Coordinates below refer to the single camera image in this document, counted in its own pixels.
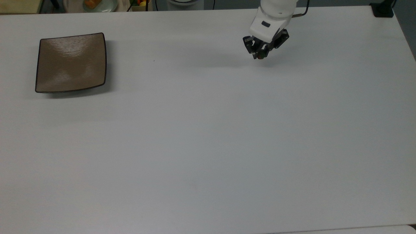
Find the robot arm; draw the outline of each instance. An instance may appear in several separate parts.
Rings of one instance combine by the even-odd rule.
[[[267,57],[269,51],[281,46],[289,34],[285,27],[295,12],[298,0],[261,0],[250,27],[252,36],[244,37],[244,45],[254,59]]]

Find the white table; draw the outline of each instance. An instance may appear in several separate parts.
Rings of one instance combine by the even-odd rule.
[[[0,233],[416,223],[416,63],[396,18],[312,8],[259,61],[255,11],[0,16]],[[39,39],[94,32],[107,83],[35,93]]]

